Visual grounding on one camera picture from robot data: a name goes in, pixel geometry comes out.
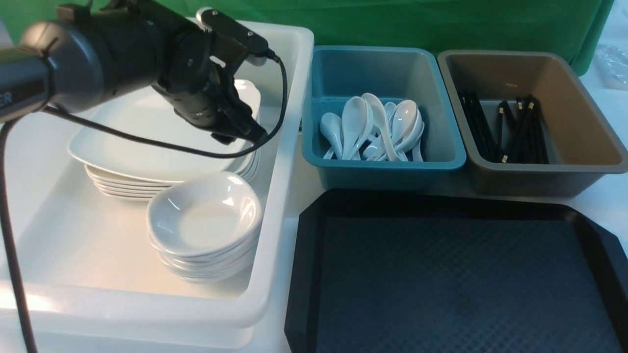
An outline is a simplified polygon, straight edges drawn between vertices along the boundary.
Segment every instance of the white plastic bin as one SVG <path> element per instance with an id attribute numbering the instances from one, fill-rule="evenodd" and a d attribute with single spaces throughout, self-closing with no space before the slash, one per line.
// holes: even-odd
<path id="1" fill-rule="evenodd" d="M 282 131 L 262 148 L 252 182 L 266 201 L 252 270 L 213 285 L 177 278 L 147 239 L 146 204 L 100 195 L 65 151 L 78 127 L 33 114 L 9 138 L 8 186 L 36 339 L 38 333 L 57 332 L 223 349 L 250 341 L 269 303 L 301 112 L 310 105 L 314 37 L 305 28 L 243 24 L 268 40 L 286 65 L 289 84 Z M 274 126 L 279 67 L 245 63 L 237 78 L 261 91 L 260 122 L 266 129 Z M 4 258 L 0 276 L 0 325 L 16 325 Z"/>

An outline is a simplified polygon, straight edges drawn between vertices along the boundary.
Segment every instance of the gray plastic bin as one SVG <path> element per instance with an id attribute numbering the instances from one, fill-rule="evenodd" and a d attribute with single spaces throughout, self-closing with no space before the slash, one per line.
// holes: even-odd
<path id="1" fill-rule="evenodd" d="M 435 57 L 420 49 L 317 46 L 311 70 L 310 110 L 303 112 L 303 156 L 318 168 L 323 186 L 372 190 L 426 190 L 467 158 Z M 370 92 L 383 103 L 414 100 L 425 122 L 425 162 L 324 160 L 329 142 L 318 123 L 341 115 L 351 97 Z"/>
<path id="2" fill-rule="evenodd" d="M 628 171 L 628 153 L 569 65 L 549 53 L 450 50 L 438 56 L 468 155 L 476 192 L 488 195 L 574 196 L 605 174 Z M 483 159 L 458 90 L 473 90 L 491 127 L 497 104 L 532 94 L 542 104 L 549 165 Z"/>

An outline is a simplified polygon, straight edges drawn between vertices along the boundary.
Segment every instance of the chopsticks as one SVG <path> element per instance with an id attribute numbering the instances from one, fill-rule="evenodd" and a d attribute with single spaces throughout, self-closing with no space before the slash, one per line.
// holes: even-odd
<path id="1" fill-rule="evenodd" d="M 504 100 L 497 106 L 497 141 L 490 131 L 480 99 L 475 92 L 462 90 L 458 97 L 467 117 L 475 145 L 487 161 L 494 163 L 549 164 L 547 145 L 543 134 L 543 112 L 537 98 L 528 95 L 516 97 L 516 114 Z M 514 131 L 504 148 L 504 125 Z"/>

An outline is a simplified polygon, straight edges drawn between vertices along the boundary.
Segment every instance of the textured tray surface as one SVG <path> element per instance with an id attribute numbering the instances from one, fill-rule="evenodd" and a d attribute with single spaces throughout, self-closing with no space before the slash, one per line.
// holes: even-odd
<path id="1" fill-rule="evenodd" d="M 317 352 L 621 352 L 565 220 L 329 218 Z"/>

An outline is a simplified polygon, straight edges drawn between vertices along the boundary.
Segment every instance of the brown container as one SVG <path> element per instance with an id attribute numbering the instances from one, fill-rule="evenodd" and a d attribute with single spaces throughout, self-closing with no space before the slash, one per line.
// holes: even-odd
<path id="1" fill-rule="evenodd" d="M 628 152 L 578 77 L 550 53 L 450 50 L 438 56 L 467 150 L 476 192 L 575 196 L 606 174 L 628 171 Z M 480 156 L 458 90 L 480 97 L 489 126 L 503 100 L 534 95 L 542 104 L 550 164 L 493 163 Z"/>

